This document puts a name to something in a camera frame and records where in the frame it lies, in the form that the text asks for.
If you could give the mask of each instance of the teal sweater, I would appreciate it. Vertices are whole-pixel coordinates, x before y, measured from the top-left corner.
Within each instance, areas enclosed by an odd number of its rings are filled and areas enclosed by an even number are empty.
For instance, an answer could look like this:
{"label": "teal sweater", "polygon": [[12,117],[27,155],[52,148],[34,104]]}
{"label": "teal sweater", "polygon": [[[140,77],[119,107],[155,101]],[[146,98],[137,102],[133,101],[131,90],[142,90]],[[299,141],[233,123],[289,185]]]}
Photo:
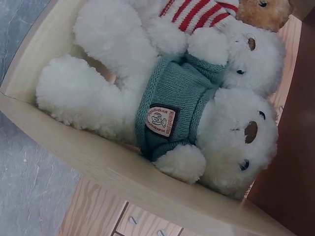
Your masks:
{"label": "teal sweater", "polygon": [[207,102],[222,84],[225,66],[192,55],[163,56],[142,97],[135,131],[142,154],[150,161],[177,145],[195,145]]}

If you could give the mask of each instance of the drawer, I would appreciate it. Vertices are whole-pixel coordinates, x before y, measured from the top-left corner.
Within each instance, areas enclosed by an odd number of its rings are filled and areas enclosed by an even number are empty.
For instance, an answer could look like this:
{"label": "drawer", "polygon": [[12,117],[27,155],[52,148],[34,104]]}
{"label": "drawer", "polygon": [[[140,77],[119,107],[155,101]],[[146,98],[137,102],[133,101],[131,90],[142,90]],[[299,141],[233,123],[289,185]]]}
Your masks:
{"label": "drawer", "polygon": [[127,206],[116,228],[124,236],[178,236],[181,231],[182,227],[132,204]]}

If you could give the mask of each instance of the bear nose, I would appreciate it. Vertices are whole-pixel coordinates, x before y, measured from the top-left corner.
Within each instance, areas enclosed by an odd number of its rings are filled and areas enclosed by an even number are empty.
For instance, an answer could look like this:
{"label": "bear nose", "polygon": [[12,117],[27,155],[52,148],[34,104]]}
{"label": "bear nose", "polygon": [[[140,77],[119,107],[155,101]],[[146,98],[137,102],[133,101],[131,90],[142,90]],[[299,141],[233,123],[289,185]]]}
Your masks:
{"label": "bear nose", "polygon": [[255,140],[257,132],[258,132],[257,123],[255,121],[250,121],[244,131],[245,143],[251,144]]}
{"label": "bear nose", "polygon": [[248,45],[251,51],[254,51],[256,49],[256,41],[253,38],[248,39]]}

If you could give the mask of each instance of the striped scarf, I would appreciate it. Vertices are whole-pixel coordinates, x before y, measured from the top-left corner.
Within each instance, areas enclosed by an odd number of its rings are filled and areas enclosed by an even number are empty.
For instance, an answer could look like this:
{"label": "striped scarf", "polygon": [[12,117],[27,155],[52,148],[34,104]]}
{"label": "striped scarf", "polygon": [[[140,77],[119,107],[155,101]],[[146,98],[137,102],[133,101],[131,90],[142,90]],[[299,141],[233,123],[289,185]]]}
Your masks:
{"label": "striped scarf", "polygon": [[237,0],[169,0],[160,17],[171,20],[181,31],[192,34],[197,28],[220,27],[229,15],[236,15]]}

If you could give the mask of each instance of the bear eye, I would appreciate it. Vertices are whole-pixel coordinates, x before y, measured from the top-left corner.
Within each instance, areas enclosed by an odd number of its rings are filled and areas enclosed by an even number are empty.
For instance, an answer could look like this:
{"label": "bear eye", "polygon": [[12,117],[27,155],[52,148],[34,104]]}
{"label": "bear eye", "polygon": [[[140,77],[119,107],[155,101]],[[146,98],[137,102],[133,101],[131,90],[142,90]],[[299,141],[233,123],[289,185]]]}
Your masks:
{"label": "bear eye", "polygon": [[264,120],[266,120],[266,115],[262,111],[259,111],[259,114],[264,118]]}
{"label": "bear eye", "polygon": [[244,161],[240,164],[241,171],[245,171],[250,167],[250,161],[247,159],[244,159]]}
{"label": "bear eye", "polygon": [[266,6],[267,6],[267,2],[265,2],[265,1],[259,1],[259,6],[261,6],[261,7],[266,7]]}
{"label": "bear eye", "polygon": [[238,74],[240,74],[240,75],[244,75],[245,74],[245,71],[243,71],[243,70],[238,70],[238,71],[236,71]]}

